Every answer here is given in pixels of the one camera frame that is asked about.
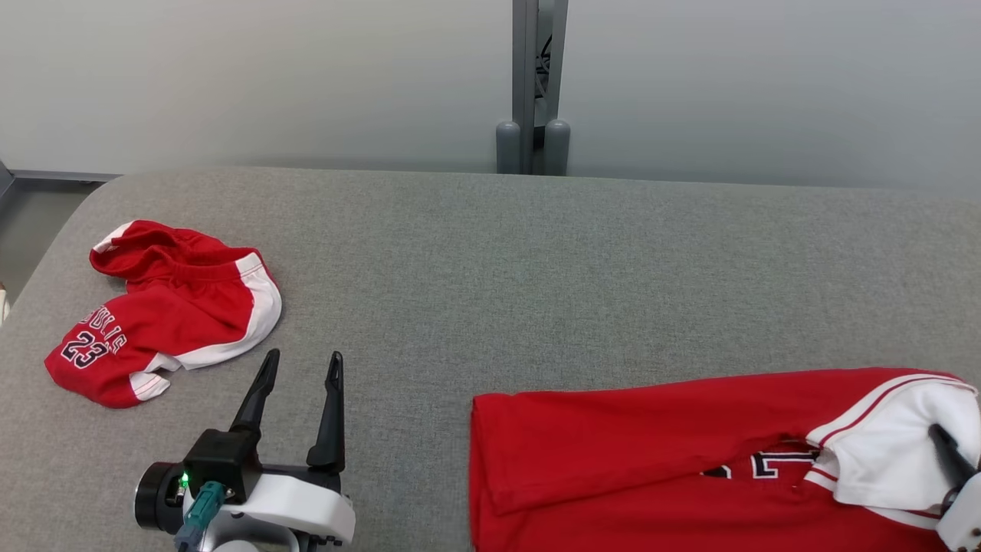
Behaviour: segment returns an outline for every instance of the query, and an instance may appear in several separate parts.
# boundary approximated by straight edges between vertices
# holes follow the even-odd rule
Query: gray cushioned table
[[[88,249],[158,220],[265,256],[280,324],[111,411],[42,360],[123,291]],[[981,208],[910,193],[495,175],[215,169],[85,201],[0,329],[0,550],[173,550],[132,520],[153,461],[234,415],[283,350],[260,454],[302,463],[344,353],[354,548],[469,546],[475,394],[905,364],[981,383]]]

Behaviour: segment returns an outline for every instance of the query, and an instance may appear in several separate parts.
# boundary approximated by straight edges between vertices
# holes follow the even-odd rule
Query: camera lens
[[[183,466],[157,462],[136,485],[132,511],[136,523],[146,529],[177,534],[183,525]]]

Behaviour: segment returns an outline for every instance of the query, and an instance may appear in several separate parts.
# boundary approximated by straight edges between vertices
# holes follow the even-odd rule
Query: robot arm
[[[354,510],[340,492],[343,357],[331,356],[327,399],[307,467],[259,462],[262,413],[279,359],[276,349],[266,355],[228,431],[205,430],[182,463],[153,464],[136,487],[136,522],[177,535],[179,552],[250,551],[255,547],[248,548],[248,540],[316,552],[353,538]],[[206,502],[195,508],[196,500]]]

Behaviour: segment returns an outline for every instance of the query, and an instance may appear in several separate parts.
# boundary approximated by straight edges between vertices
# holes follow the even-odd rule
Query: red jersey
[[[92,267],[127,281],[44,365],[58,385],[114,409],[162,394],[155,372],[236,357],[276,326],[283,301],[259,251],[193,230],[136,220],[92,248]]]
[[[973,387],[819,370],[474,400],[479,552],[943,552],[950,486],[927,435],[981,457]]]

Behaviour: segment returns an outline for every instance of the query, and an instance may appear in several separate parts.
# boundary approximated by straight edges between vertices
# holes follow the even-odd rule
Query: gray fabric surface
[[[42,360],[123,291],[88,249],[134,218],[260,249],[260,348],[110,411]],[[475,394],[904,364],[981,383],[981,210],[908,193],[222,169],[92,194],[0,328],[0,549],[171,550],[130,512],[153,461],[225,427],[283,350],[260,454],[302,463],[344,353],[354,548],[465,550]]]

